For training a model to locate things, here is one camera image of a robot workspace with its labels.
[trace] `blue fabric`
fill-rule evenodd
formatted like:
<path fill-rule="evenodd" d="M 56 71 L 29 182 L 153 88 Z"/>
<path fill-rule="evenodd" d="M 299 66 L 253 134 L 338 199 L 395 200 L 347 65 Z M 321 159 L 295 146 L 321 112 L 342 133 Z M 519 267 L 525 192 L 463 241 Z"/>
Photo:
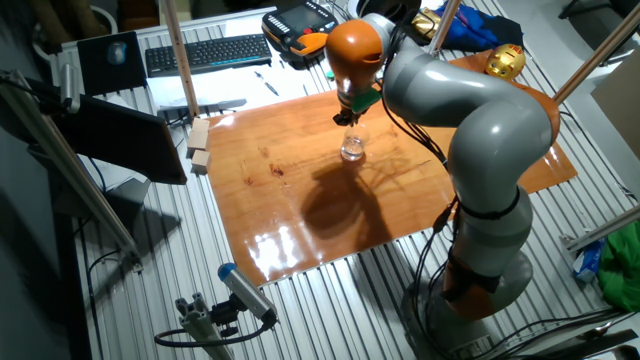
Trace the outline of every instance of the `blue fabric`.
<path fill-rule="evenodd" d="M 443 15 L 447 3 L 435 10 Z M 460 5 L 442 47 L 479 52 L 503 44 L 522 46 L 520 25 L 502 16 L 490 16 L 466 5 Z"/>

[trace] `green cloth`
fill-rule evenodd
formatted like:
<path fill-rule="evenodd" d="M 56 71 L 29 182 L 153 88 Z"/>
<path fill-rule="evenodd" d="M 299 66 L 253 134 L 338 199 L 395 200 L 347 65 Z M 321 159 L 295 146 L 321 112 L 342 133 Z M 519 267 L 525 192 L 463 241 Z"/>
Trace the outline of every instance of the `green cloth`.
<path fill-rule="evenodd" d="M 629 312 L 640 311 L 640 222 L 607 237 L 598 281 L 608 303 Z"/>

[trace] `metal slotted table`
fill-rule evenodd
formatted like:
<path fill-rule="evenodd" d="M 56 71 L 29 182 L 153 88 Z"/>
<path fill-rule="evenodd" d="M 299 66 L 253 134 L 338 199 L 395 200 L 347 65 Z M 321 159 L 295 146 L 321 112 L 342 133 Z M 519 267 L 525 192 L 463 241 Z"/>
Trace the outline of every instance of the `metal slotted table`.
<path fill-rule="evenodd" d="M 504 15 L 493 0 L 466 1 L 488 14 Z M 181 24 L 186 43 L 223 37 L 227 21 L 257 16 L 272 9 L 195 20 Z M 166 28 L 138 31 L 142 54 L 148 48 L 170 46 Z M 309 63 L 308 70 L 281 66 L 277 52 L 273 67 L 282 76 L 298 77 L 301 95 L 335 89 L 327 80 L 326 61 Z M 443 51 L 445 60 L 466 54 Z M 58 70 L 69 63 L 80 67 L 75 43 L 52 57 L 54 82 Z M 518 81 L 548 95 L 554 87 L 532 58 Z M 105 99 L 111 94 L 97 96 Z M 120 91 L 124 100 L 142 112 L 156 114 L 148 88 Z M 571 112 L 566 105 L 561 110 Z M 219 112 L 209 108 L 212 116 Z M 189 126 L 179 128 L 186 137 Z M 578 176 L 531 195 L 534 223 L 523 250 L 534 266 L 534 277 L 525 293 L 504 311 L 491 317 L 487 326 L 499 341 L 517 328 L 551 317 L 576 316 L 606 308 L 597 285 L 579 287 L 571 275 L 572 259 L 560 236 L 579 237 L 635 205 L 619 190 L 607 168 L 608 162 L 594 148 L 573 120 L 564 118 L 558 143 L 578 171 Z M 90 274 L 94 289 L 95 316 L 89 298 L 86 270 L 100 255 L 115 249 L 115 242 L 98 224 L 89 223 L 76 241 L 78 266 L 85 297 L 85 311 L 94 359 L 206 359 L 201 349 L 156 346 L 154 334 L 180 328 L 174 300 L 201 292 L 209 305 L 228 299 L 229 291 L 217 279 L 220 264 L 233 258 L 207 176 L 189 172 L 186 141 L 178 145 L 188 182 L 185 186 L 152 184 L 132 233 L 139 243 L 144 271 L 131 271 L 122 257 L 111 257 Z M 411 282 L 420 250 L 430 230 L 405 236 L 388 244 L 353 254 L 280 279 L 262 287 L 278 309 L 275 331 L 232 345 L 237 359 L 412 359 L 399 312 L 403 289 Z M 446 237 L 437 236 L 427 259 L 433 274 L 446 260 Z M 239 329 L 248 334 L 259 324 L 241 314 Z M 510 346 L 522 339 L 514 339 Z"/>

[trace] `clear glass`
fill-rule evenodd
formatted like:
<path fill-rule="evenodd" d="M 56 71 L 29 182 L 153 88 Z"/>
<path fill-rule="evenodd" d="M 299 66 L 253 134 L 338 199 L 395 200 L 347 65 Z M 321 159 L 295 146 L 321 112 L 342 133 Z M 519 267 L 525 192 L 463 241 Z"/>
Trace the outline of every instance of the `clear glass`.
<path fill-rule="evenodd" d="M 367 142 L 369 142 L 369 129 L 362 123 L 351 124 L 344 132 L 340 154 L 348 161 L 360 160 L 364 155 Z"/>

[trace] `keyboard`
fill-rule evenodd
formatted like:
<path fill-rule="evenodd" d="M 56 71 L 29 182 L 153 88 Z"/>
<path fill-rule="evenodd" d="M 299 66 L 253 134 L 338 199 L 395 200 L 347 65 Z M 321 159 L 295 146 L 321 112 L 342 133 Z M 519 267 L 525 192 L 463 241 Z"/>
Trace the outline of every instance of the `keyboard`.
<path fill-rule="evenodd" d="M 264 34 L 200 41 L 184 47 L 191 74 L 271 62 L 271 51 Z M 147 49 L 145 58 L 149 77 L 179 75 L 171 46 Z"/>

